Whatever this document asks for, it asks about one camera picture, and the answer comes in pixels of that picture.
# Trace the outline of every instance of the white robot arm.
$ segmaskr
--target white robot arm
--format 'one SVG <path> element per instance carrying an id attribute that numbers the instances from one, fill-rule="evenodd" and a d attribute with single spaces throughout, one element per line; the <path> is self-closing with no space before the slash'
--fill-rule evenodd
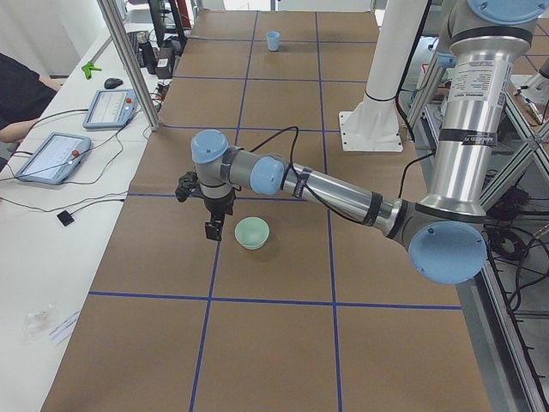
<path id="1" fill-rule="evenodd" d="M 479 197 L 515 60 L 530 47 L 535 22 L 549 0 L 446 0 L 439 51 L 455 56 L 454 81 L 439 137 L 431 187 L 417 203 L 390 200 L 278 155 L 229 146 L 217 130 L 191 144 L 196 171 L 179 180 L 178 200 L 204 199 L 209 239 L 220 240 L 232 214 L 234 185 L 263 195 L 278 190 L 321 203 L 376 227 L 403 245 L 414 267 L 436 282 L 475 276 L 486 260 Z"/>

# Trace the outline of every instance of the computer mouse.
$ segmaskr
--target computer mouse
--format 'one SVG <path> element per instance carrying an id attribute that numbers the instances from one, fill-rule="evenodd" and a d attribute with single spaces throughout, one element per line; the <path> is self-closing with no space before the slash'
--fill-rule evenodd
<path id="1" fill-rule="evenodd" d="M 111 89 L 111 88 L 117 88 L 122 83 L 124 83 L 122 79 L 117 79 L 116 77 L 109 77 L 108 79 L 105 80 L 104 86 L 107 89 Z"/>

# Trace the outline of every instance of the person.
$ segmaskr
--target person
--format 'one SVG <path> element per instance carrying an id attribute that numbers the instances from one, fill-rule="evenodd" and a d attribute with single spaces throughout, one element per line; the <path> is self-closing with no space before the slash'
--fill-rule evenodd
<path id="1" fill-rule="evenodd" d="M 0 142 L 19 142 L 50 104 L 59 84 L 0 53 Z"/>

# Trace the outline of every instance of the tablet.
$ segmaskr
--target tablet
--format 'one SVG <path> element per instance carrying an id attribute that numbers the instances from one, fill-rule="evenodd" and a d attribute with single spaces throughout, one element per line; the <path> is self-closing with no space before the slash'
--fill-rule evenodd
<path id="1" fill-rule="evenodd" d="M 59 185 L 80 164 L 91 144 L 89 137 L 53 132 L 17 171 L 15 177 L 27 182 Z"/>
<path id="2" fill-rule="evenodd" d="M 127 124 L 136 109 L 136 92 L 127 90 L 98 90 L 87 110 L 85 129 L 114 129 Z"/>

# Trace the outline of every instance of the cup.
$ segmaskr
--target cup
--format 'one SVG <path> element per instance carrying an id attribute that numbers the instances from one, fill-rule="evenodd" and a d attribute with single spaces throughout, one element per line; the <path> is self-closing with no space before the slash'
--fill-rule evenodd
<path id="1" fill-rule="evenodd" d="M 276 52 L 278 50 L 278 44 L 281 41 L 281 34 L 278 32 L 268 32 L 267 33 L 267 48 L 271 52 Z"/>
<path id="2" fill-rule="evenodd" d="M 259 217 L 246 217 L 234 228 L 234 237 L 244 249 L 254 251 L 265 244 L 268 238 L 268 224 Z"/>

